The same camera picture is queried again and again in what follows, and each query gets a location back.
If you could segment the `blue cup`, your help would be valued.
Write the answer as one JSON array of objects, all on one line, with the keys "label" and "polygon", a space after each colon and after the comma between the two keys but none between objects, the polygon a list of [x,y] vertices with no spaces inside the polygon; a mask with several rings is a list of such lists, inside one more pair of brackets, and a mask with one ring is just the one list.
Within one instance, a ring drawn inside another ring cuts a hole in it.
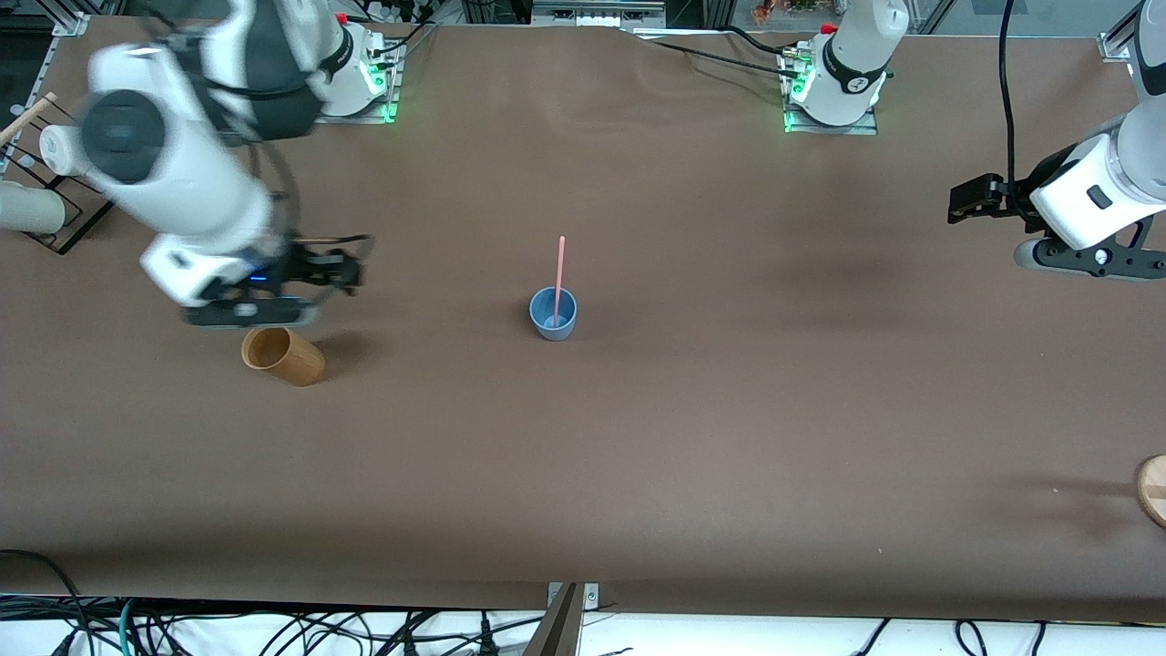
[{"label": "blue cup", "polygon": [[567,288],[548,285],[529,299],[528,316],[543,339],[566,341],[578,322],[578,299]]}]

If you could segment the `bamboo cup holder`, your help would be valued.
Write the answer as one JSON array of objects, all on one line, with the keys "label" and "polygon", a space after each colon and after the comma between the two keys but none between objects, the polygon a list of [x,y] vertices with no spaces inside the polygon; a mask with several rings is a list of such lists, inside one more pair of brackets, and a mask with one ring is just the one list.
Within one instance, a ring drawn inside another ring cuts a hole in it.
[{"label": "bamboo cup holder", "polygon": [[318,383],[326,366],[321,350],[288,327],[253,329],[244,337],[240,357],[251,371],[296,387]]}]

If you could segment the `white paper cup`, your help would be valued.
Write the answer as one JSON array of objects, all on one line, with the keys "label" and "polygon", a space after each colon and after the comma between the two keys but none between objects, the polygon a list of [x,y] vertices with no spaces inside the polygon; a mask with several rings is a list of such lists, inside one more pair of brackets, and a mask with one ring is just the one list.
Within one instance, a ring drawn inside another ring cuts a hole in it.
[{"label": "white paper cup", "polygon": [[0,181],[0,230],[55,233],[66,223],[64,202],[52,190]]},{"label": "white paper cup", "polygon": [[86,176],[92,168],[78,126],[45,126],[40,134],[40,151],[45,165],[59,176]]}]

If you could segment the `wooden stick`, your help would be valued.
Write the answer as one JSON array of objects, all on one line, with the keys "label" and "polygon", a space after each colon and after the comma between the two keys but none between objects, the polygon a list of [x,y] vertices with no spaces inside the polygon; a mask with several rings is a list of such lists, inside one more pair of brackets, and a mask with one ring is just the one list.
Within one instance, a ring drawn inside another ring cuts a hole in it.
[{"label": "wooden stick", "polygon": [[17,137],[24,127],[33,124],[35,118],[42,115],[48,108],[52,108],[56,104],[57,96],[54,92],[45,92],[38,100],[35,100],[30,107],[26,108],[20,117],[16,117],[12,124],[5,126],[3,131],[0,131],[0,147],[9,144],[14,137]]}]

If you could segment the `round wooden board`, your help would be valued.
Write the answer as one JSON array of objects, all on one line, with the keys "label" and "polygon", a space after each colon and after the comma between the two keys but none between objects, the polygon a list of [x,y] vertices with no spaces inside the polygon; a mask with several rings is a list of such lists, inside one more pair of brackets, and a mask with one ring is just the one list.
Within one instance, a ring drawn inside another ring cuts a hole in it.
[{"label": "round wooden board", "polygon": [[1135,498],[1142,514],[1166,530],[1166,454],[1150,456],[1137,466]]}]

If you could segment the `grey metal box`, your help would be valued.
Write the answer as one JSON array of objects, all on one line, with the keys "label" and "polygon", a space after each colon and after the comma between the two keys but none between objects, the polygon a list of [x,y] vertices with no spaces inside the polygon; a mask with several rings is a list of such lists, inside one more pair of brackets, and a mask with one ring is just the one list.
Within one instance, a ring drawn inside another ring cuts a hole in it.
[{"label": "grey metal box", "polygon": [[616,26],[641,21],[656,8],[638,0],[532,0],[532,26]]}]

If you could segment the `dark metal pole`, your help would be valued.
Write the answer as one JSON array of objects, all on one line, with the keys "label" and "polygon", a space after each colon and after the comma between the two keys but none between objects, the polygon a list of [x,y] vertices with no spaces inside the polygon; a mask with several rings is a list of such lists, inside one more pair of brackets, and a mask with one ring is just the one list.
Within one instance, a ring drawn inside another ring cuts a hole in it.
[{"label": "dark metal pole", "polygon": [[586,584],[567,581],[555,590],[521,656],[578,656],[580,630],[586,611]]}]

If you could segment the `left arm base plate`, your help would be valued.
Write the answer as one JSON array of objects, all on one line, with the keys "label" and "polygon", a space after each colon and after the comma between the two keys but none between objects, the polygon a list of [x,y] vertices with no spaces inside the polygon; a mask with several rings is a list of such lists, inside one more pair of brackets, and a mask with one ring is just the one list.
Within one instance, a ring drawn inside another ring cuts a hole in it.
[{"label": "left arm base plate", "polygon": [[809,41],[805,41],[798,42],[796,45],[787,45],[782,52],[775,55],[778,69],[782,72],[792,72],[792,77],[785,77],[780,84],[784,132],[823,134],[824,136],[874,136],[878,132],[874,107],[869,107],[856,124],[833,126],[820,124],[809,115],[805,107],[795,103],[820,78],[813,65],[812,51],[801,48],[808,43]]}]

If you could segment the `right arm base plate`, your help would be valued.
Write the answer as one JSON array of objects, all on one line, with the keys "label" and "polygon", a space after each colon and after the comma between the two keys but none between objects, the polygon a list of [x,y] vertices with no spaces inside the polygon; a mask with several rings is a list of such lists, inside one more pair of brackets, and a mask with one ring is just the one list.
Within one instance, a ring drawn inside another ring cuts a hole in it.
[{"label": "right arm base plate", "polygon": [[385,54],[382,35],[352,31],[346,63],[310,78],[322,108],[317,124],[394,124],[403,85],[403,48]]}]

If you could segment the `metal table bracket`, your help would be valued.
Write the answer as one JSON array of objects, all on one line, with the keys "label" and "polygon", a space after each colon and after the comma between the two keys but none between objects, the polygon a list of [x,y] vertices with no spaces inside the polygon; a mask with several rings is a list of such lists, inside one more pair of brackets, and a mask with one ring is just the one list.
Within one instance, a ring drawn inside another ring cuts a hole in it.
[{"label": "metal table bracket", "polygon": [[[550,581],[548,585],[547,594],[547,607],[552,607],[555,599],[559,595],[559,591],[566,587],[566,581]],[[578,584],[580,598],[583,599],[582,607],[583,611],[598,611],[600,605],[599,597],[599,584],[597,581],[586,581],[586,584]]]}]

